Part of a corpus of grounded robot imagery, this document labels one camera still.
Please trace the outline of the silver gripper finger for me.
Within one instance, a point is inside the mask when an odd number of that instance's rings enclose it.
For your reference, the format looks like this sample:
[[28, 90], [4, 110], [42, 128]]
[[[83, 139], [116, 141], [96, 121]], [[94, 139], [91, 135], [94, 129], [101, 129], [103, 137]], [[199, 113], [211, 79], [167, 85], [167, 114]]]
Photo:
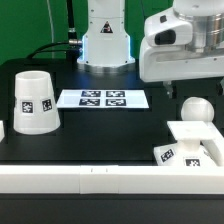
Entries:
[[163, 86], [166, 89], [169, 98], [173, 97], [173, 86], [171, 81], [164, 81]]

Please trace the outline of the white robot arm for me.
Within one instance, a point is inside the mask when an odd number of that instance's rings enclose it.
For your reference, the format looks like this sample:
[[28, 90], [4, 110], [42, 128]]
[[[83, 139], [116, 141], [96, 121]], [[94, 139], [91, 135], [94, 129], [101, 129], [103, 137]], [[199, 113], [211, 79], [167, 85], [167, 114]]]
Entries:
[[[115, 73], [135, 62], [124, 29], [125, 0], [88, 0], [88, 30], [78, 65]], [[224, 77], [224, 0], [173, 0], [148, 17], [139, 52], [139, 75], [147, 83]]]

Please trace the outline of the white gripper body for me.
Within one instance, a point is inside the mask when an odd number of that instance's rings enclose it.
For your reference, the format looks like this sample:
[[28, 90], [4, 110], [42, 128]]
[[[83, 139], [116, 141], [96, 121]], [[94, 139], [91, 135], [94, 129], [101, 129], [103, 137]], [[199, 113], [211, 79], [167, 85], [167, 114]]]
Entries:
[[145, 82], [224, 76], [224, 0], [173, 0], [147, 18], [139, 70]]

